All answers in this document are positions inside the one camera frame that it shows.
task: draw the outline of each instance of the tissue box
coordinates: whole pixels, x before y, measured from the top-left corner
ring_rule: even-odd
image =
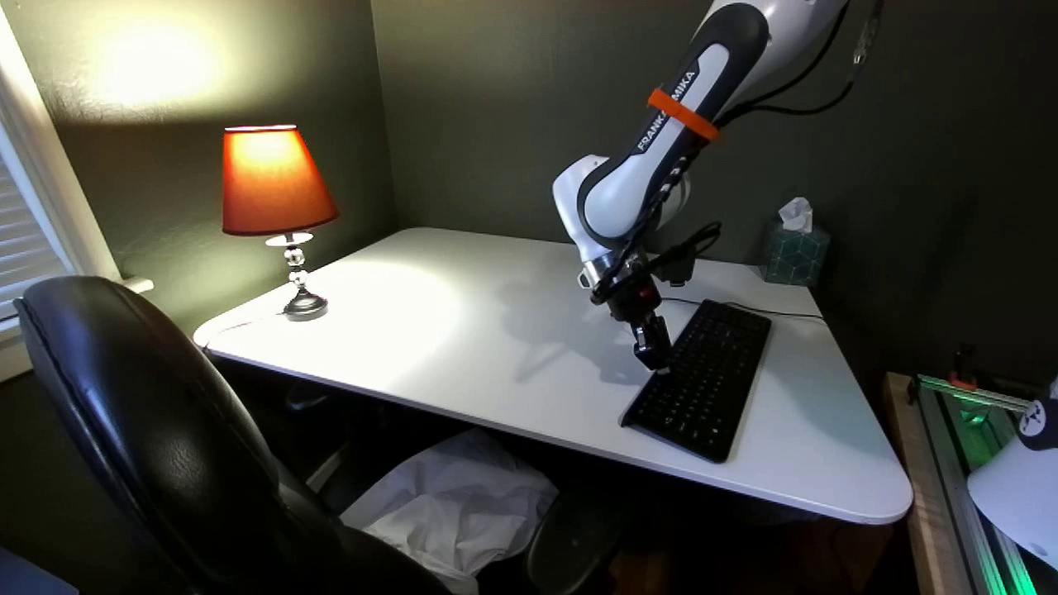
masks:
[[[774,285],[816,285],[826,262],[831,233],[789,232],[774,223],[761,249],[761,277]]]

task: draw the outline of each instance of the chair backrest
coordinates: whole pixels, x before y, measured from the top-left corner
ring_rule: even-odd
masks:
[[[194,587],[438,591],[431,572],[317,507],[225,377],[146,298],[53,277],[17,312],[73,444]]]

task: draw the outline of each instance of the black office chair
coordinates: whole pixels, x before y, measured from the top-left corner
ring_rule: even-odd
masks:
[[[213,360],[146,298],[103,277],[53,277],[17,312],[80,454],[190,587],[445,591],[397,548],[340,524],[272,456]],[[622,517],[607,498],[558,496],[549,520],[526,577],[539,591],[575,591],[616,548]]]

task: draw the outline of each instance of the white robot arm segment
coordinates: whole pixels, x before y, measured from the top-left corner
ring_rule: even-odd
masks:
[[[687,198],[685,173],[710,143],[708,121],[734,104],[751,83],[769,78],[838,20],[845,0],[718,0],[697,22],[687,63],[663,113],[620,155],[585,155],[556,180],[556,207],[582,259],[582,285],[633,325],[635,353],[663,371],[668,330],[654,316],[659,286],[643,242]]]

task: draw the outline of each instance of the red lamp shade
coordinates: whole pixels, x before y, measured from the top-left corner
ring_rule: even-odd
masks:
[[[295,125],[232,125],[225,129],[225,232],[287,233],[338,217]]]

